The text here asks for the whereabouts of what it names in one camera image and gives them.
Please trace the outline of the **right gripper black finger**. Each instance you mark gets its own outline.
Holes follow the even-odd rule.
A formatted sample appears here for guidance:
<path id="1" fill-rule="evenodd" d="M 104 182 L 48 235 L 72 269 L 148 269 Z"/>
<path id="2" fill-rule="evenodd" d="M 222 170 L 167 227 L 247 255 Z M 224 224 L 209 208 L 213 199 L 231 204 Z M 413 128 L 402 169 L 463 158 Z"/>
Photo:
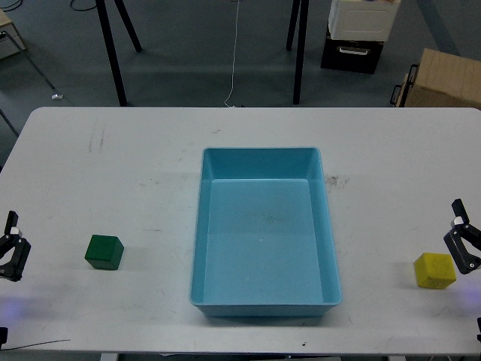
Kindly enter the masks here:
<path id="1" fill-rule="evenodd" d="M 455 215 L 455 219 L 453 220 L 455 225 L 469 224 L 470 220 L 461 199 L 455 199 L 453 201 L 452 209 Z"/>
<path id="2" fill-rule="evenodd" d="M 480 230 L 469 223 L 454 225 L 446 233 L 443 240 L 451 253 L 452 258 L 463 274 L 469 274 L 480 268 L 480 257 L 467 251 L 463 240 L 468 241 L 477 250 L 480 250 Z"/>

